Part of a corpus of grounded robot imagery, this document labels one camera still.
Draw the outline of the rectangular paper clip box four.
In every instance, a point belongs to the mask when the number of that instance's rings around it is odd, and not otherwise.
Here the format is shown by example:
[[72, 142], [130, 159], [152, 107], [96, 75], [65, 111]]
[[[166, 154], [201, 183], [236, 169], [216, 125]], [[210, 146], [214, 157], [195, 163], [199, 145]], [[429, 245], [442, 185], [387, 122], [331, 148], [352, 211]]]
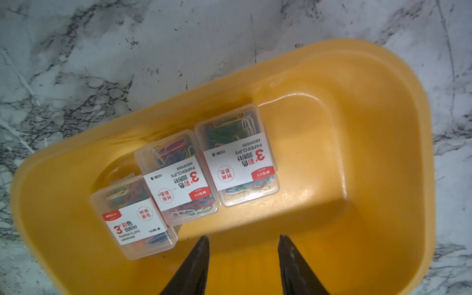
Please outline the rectangular paper clip box four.
[[178, 242], [178, 232], [164, 221], [143, 176], [100, 189], [90, 202], [130, 260], [168, 251]]

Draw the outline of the yellow plastic storage box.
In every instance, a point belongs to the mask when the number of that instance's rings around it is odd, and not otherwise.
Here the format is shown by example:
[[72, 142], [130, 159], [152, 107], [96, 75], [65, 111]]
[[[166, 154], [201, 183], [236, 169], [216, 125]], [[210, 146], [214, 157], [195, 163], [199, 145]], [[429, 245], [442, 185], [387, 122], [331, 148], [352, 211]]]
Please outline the yellow plastic storage box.
[[[185, 224], [170, 251], [131, 261], [90, 202], [139, 169], [146, 143], [258, 106], [278, 167], [269, 197]], [[201, 236], [208, 295], [280, 295], [292, 240], [332, 295], [407, 295], [435, 248], [430, 110], [412, 70], [353, 39], [307, 45], [36, 152], [11, 184], [14, 224], [68, 295], [157, 295]]]

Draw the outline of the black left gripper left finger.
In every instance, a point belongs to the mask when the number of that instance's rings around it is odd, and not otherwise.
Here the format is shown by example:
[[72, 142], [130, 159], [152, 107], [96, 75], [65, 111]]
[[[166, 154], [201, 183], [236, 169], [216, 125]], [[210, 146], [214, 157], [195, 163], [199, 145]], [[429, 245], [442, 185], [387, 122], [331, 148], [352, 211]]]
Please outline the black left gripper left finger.
[[204, 295], [210, 264], [210, 240], [199, 238], [161, 295]]

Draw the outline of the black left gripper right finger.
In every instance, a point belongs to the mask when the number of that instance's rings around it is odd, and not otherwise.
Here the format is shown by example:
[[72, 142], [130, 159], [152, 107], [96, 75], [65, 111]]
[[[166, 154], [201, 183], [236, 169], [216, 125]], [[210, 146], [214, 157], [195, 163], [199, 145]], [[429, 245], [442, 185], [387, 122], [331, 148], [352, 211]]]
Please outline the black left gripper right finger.
[[329, 295], [288, 236], [280, 236], [278, 254], [284, 295]]

